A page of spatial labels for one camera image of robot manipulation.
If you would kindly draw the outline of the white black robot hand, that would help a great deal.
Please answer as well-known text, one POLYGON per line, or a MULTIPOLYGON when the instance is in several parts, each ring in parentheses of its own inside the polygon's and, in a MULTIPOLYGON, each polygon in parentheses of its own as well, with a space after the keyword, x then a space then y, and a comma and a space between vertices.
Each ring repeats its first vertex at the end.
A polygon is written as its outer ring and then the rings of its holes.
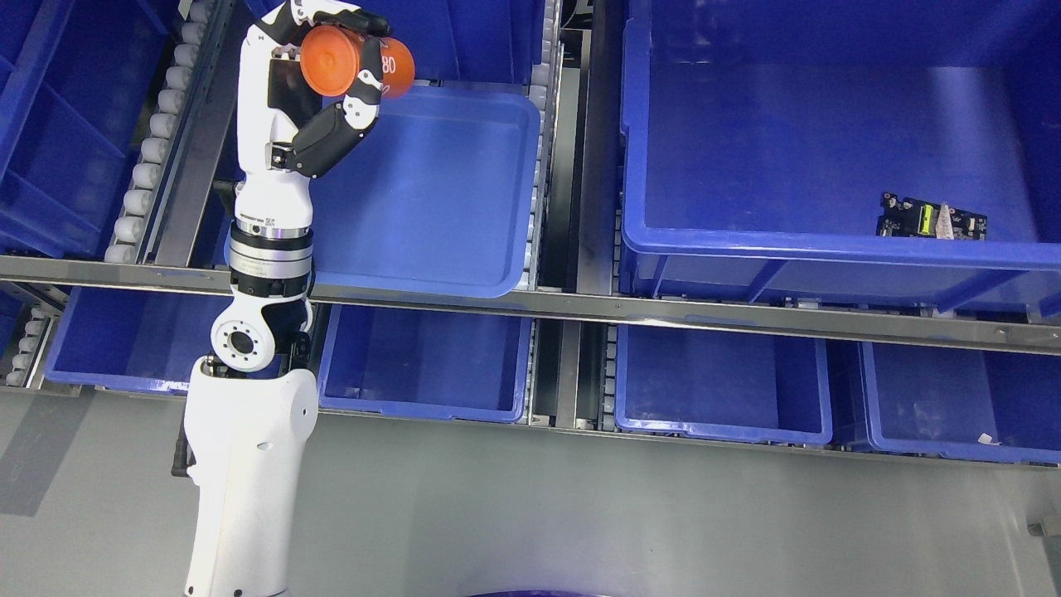
POLYGON ((336 166, 370 133, 383 95, 381 46, 388 19, 344 1, 284 1, 247 29, 236 88, 236 148, 244 186, 236 194, 239 230, 269 239, 306 235, 311 181, 336 166), (342 96, 311 117, 291 113, 279 88, 305 35, 319 27, 364 37, 361 65, 342 96))

